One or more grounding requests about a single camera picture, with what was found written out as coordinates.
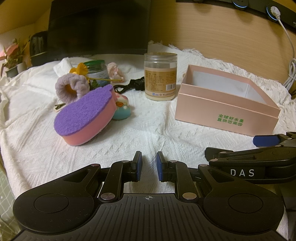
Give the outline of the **pastel squishy toy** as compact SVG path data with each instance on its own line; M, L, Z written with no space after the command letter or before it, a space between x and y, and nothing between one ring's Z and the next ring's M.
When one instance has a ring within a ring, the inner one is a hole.
M116 111L113 115L113 120L124 120L131 115L128 98L122 94L116 93Z

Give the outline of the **purple pink sponge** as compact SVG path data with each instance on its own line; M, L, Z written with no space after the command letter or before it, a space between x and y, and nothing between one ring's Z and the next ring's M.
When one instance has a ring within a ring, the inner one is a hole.
M54 129L67 144L82 145L111 121L116 111L116 101L115 91L110 84L92 90L57 114Z

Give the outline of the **lavender fluffy scrunchie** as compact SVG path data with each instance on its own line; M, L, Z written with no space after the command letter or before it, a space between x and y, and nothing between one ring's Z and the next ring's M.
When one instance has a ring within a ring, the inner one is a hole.
M83 75L68 73L58 78L55 90L58 98L69 104L86 95L90 91L90 86Z

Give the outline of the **yellow artificial flower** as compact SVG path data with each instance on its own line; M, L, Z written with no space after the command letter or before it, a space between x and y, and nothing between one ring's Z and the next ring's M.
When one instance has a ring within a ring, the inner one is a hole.
M88 74L88 69L86 67L86 65L84 63L79 63L77 67L73 67L71 70L70 70L70 73L74 73L74 74L78 74L78 75L83 75L85 76L87 79L89 79L87 77L87 74Z

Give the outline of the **pink cardboard box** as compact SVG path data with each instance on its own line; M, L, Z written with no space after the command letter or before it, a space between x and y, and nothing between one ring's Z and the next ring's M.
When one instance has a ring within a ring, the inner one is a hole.
M248 136L272 134L279 107L246 77L189 65L175 118Z

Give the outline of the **white textured cloth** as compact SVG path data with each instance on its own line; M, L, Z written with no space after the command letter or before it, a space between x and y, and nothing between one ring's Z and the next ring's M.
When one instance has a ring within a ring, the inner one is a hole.
M253 136L176 120L177 98L127 93L132 115L71 146L54 129L57 61L1 82L1 154L16 240L282 240L274 193L212 167L207 147L256 149ZM130 163L142 153L140 180ZM159 181L163 152L170 181Z

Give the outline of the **tall clear plastic jar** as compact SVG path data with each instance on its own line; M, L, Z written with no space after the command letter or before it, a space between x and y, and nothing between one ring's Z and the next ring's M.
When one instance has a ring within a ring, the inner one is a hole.
M177 60L178 56L175 53L145 53L144 87L148 99L165 101L175 97Z

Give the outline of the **pink hair claw clip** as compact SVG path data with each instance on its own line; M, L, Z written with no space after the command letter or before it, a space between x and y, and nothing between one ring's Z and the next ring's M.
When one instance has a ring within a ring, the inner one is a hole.
M107 64L109 78L114 82L124 82L125 78L122 71L118 68L115 62Z

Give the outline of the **metal hair clip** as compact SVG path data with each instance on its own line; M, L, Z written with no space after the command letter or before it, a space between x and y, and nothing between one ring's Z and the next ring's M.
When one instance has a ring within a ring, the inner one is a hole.
M60 109L62 109L66 104L65 103L60 103L60 104L56 104L54 107L54 110L59 111Z

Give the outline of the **green lid glass jar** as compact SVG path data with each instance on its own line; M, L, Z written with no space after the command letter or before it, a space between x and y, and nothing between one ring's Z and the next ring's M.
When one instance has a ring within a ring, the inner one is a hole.
M104 60L91 60L84 62L88 69L87 77L90 79L90 90L110 84L107 66Z

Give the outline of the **folded white tissue pack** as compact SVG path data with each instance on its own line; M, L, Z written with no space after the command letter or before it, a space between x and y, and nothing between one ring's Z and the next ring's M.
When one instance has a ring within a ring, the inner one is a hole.
M53 67L53 70L58 77L61 77L63 75L68 74L72 68L73 65L71 60L68 57L66 57L63 58L58 64L56 64Z

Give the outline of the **black power strip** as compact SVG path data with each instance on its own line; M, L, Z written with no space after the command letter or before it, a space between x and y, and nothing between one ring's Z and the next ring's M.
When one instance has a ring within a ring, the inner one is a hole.
M204 3L216 6L224 6L227 8L238 9L245 11L262 18L268 19L274 23L277 22L276 17L271 13L271 7L276 6L280 11L280 20L283 25L295 33L295 11L283 6L276 1L265 1L265 0L243 0L243 1L232 1L232 0L205 0L205 1L176 1L177 3Z

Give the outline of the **black monitor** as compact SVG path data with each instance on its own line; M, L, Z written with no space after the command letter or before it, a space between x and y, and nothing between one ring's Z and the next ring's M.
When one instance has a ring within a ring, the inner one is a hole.
M52 1L48 57L144 54L151 1Z

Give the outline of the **dark container behind plant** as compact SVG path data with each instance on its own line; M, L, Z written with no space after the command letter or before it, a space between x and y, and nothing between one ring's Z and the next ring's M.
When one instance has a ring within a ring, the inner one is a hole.
M32 66L40 66L47 62L47 31L34 34L30 39L30 59Z

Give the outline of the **potted pink-leaf plant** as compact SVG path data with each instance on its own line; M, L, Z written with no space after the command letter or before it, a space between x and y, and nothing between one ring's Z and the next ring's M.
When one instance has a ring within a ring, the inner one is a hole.
M29 42L30 40L27 40L27 42L22 44L20 39L15 38L8 47L3 47L1 61L4 61L4 63L1 66L1 76L3 75L4 68L11 69L23 62L24 52Z

